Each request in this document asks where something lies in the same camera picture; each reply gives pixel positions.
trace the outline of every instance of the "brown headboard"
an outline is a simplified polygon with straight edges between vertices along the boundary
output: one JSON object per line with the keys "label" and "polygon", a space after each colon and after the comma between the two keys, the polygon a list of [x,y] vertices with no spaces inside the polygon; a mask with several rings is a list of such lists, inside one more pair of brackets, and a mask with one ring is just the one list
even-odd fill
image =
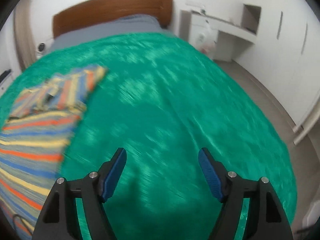
{"label": "brown headboard", "polygon": [[132,14],[156,17],[162,27],[171,21],[172,0],[89,0],[53,17],[53,37]]}

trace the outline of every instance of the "green bedspread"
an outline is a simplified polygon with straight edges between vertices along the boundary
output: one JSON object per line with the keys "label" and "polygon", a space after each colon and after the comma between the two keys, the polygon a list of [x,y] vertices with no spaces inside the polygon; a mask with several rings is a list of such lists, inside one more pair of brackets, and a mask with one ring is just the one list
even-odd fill
{"label": "green bedspread", "polygon": [[[297,191],[286,145],[235,81],[176,37],[124,34],[49,54],[1,97],[0,125],[23,88],[91,63],[110,72],[87,102],[61,175],[82,178],[118,147],[127,150],[119,184],[104,205],[119,240],[207,239],[221,204],[198,164],[202,147],[243,178],[268,177],[292,221]],[[81,229],[89,239],[79,203]]]}

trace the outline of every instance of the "bed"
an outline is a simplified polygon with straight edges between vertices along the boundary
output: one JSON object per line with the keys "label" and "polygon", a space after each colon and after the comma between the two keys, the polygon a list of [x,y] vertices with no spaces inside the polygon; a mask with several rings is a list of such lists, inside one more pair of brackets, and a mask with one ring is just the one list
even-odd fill
{"label": "bed", "polygon": [[[268,177],[291,222],[297,192],[286,145],[236,82],[163,30],[171,16],[172,0],[90,0],[55,15],[55,42],[0,98],[0,125],[23,88],[76,67],[107,66],[56,177],[82,178],[124,147],[127,165],[104,205],[118,239],[207,239],[221,206],[198,164],[202,147],[243,178]],[[90,239],[78,200],[77,208]]]}

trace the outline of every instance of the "blue gripper pad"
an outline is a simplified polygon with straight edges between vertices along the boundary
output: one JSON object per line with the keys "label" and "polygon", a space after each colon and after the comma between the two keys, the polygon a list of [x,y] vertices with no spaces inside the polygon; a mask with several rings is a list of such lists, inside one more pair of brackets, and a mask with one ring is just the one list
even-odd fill
{"label": "blue gripper pad", "polygon": [[205,151],[201,149],[198,154],[199,164],[204,174],[205,179],[209,185],[212,195],[217,198],[220,202],[223,200],[224,195],[222,193],[222,183],[211,165]]}
{"label": "blue gripper pad", "polygon": [[118,158],[114,162],[108,176],[106,177],[103,183],[103,192],[101,194],[101,197],[105,201],[108,198],[112,197],[126,162],[127,162],[127,152],[125,151],[125,149],[122,149],[121,153],[119,154]]}

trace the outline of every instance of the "folded striped fabric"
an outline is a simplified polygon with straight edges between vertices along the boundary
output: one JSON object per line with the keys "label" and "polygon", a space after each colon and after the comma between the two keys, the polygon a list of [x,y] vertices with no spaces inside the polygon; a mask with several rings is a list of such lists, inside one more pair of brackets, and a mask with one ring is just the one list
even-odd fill
{"label": "folded striped fabric", "polygon": [[90,65],[22,91],[0,132],[0,207],[21,239],[31,239],[85,101],[106,68]]}

